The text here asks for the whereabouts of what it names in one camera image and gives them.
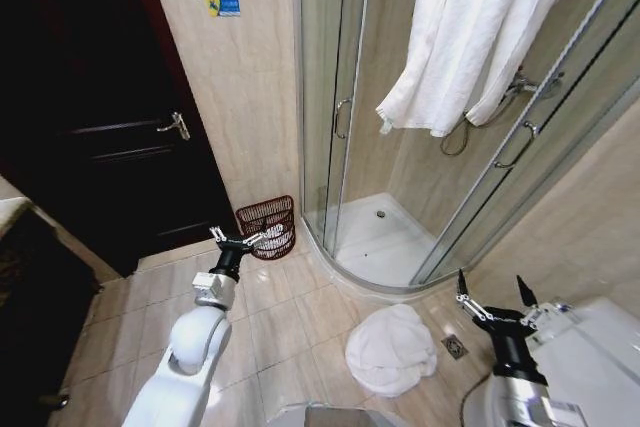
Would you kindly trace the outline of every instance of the door handle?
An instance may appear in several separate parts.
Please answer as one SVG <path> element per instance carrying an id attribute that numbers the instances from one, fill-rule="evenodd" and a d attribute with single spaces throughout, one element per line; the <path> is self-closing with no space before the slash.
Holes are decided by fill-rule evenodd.
<path id="1" fill-rule="evenodd" d="M 524 147 L 522 147 L 522 149 L 520 150 L 520 152 L 518 152 L 518 155 L 516 155 L 515 159 L 513 159 L 510 163 L 508 164 L 503 164 L 502 162 L 495 162 L 493 164 L 493 166 L 496 169 L 513 169 L 516 164 L 518 163 L 518 160 L 520 160 L 520 157 L 523 156 L 523 154 L 529 149 L 529 147 L 531 147 L 531 144 L 533 144 L 533 141 L 536 140 L 536 138 L 538 137 L 538 126 L 534 125 L 532 122 L 530 121 L 525 121 L 524 124 L 522 124 L 523 127 L 529 129 L 529 140 L 527 140 L 527 143 L 524 144 Z"/>
<path id="2" fill-rule="evenodd" d="M 173 119 L 173 122 L 171 123 L 171 125 L 167 125 L 166 127 L 158 127 L 156 131 L 167 132 L 168 130 L 171 130 L 171 129 L 178 129 L 178 132 L 180 132 L 180 137 L 182 137 L 182 140 L 189 140 L 191 138 L 191 134 L 189 133 L 187 124 L 184 123 L 182 114 L 180 112 L 174 112 L 171 114 L 171 118 Z"/>
<path id="3" fill-rule="evenodd" d="M 336 106 L 336 113 L 333 116 L 333 133 L 336 135 L 336 137 L 338 137 L 339 139 L 346 139 L 347 138 L 347 134 L 339 134 L 338 133 L 338 120 L 340 120 L 340 110 L 342 110 L 342 106 L 344 104 L 350 104 L 351 103 L 351 97 L 347 97 L 346 99 L 342 99 L 340 102 L 338 102 L 338 105 Z"/>

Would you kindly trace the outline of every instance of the brown wicker wastebasket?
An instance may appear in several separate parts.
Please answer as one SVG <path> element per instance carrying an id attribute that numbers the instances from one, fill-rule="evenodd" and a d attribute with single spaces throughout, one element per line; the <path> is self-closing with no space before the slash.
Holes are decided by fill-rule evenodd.
<path id="1" fill-rule="evenodd" d="M 289 195 L 238 209 L 236 217 L 244 235 L 267 234 L 267 240 L 254 249 L 254 257 L 276 260 L 287 255 L 296 244 L 293 199 Z"/>

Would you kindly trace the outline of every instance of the shower drain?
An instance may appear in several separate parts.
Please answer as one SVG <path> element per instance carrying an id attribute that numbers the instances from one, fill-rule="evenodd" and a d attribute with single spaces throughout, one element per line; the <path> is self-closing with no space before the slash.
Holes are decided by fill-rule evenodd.
<path id="1" fill-rule="evenodd" d="M 442 339 L 442 343 L 447 349 L 447 352 L 451 354 L 451 357 L 456 360 L 458 360 L 468 352 L 467 349 L 465 349 L 464 345 L 462 345 L 462 342 L 460 342 L 460 339 L 458 339 L 455 335 L 445 337 L 444 339 Z"/>

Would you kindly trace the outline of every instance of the toilet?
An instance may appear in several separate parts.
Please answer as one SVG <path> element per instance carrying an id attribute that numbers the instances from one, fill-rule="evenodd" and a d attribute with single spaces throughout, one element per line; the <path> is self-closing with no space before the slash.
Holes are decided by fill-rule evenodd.
<path id="1" fill-rule="evenodd" d="M 578 405 L 582 425 L 640 425 L 640 320 L 605 298 L 562 310 L 545 314 L 527 339 L 551 399 Z M 485 395 L 488 382 L 467 397 L 465 427 L 502 425 Z M 581 425 L 576 418 L 569 425 Z"/>

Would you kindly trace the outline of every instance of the white towel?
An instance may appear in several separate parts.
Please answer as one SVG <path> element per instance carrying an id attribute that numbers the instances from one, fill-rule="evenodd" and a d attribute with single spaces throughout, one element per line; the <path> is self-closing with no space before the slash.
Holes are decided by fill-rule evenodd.
<path id="1" fill-rule="evenodd" d="M 416 0 L 407 65 L 376 109 L 382 131 L 428 128 L 442 137 L 465 108 L 474 124 L 489 120 L 555 1 Z"/>
<path id="2" fill-rule="evenodd" d="M 436 347 L 412 307 L 398 304 L 374 312 L 356 327 L 345 352 L 351 374 L 384 397 L 406 392 L 436 369 Z"/>

